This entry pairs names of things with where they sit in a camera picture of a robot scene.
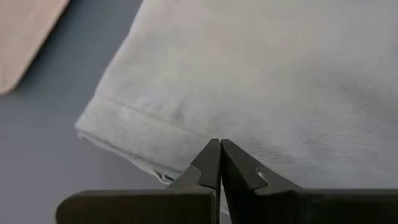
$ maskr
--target fabric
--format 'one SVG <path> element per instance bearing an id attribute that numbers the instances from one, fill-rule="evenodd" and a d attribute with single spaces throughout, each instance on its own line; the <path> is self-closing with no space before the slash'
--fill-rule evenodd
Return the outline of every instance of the fabric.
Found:
<path id="1" fill-rule="evenodd" d="M 144 0 L 76 128 L 164 181 L 228 138 L 302 187 L 398 187 L 397 10 Z"/>
<path id="2" fill-rule="evenodd" d="M 12 90 L 69 0 L 0 0 L 0 95 Z"/>

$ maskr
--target blue-gray background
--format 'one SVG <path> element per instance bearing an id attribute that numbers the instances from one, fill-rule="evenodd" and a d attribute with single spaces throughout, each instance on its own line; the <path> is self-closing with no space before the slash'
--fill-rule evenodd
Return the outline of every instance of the blue-gray background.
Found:
<path id="1" fill-rule="evenodd" d="M 73 127 L 140 4 L 71 0 L 20 85 L 0 97 L 0 223 L 55 223 L 57 205 L 80 190 L 164 188 Z"/>

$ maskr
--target gray fabric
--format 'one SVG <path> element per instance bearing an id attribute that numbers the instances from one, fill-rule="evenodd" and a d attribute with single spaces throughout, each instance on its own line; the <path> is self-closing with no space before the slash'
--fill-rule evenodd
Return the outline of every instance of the gray fabric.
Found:
<path id="1" fill-rule="evenodd" d="M 397 10 L 144 0 L 76 128 L 154 174 L 229 138 L 303 187 L 398 187 Z"/>

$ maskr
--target beige fabric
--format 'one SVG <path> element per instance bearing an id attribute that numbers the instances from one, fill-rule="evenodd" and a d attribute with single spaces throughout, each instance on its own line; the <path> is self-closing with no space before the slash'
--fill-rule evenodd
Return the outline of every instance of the beige fabric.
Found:
<path id="1" fill-rule="evenodd" d="M 13 89 L 68 0 L 0 0 L 0 94 Z"/>

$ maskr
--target gray surface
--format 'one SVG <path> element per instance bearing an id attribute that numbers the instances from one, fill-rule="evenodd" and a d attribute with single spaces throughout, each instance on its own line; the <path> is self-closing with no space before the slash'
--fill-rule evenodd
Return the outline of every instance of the gray surface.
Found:
<path id="1" fill-rule="evenodd" d="M 0 223 L 54 223 L 56 206 L 83 189 L 164 187 L 73 127 L 139 3 L 72 1 L 22 83 L 0 97 Z"/>

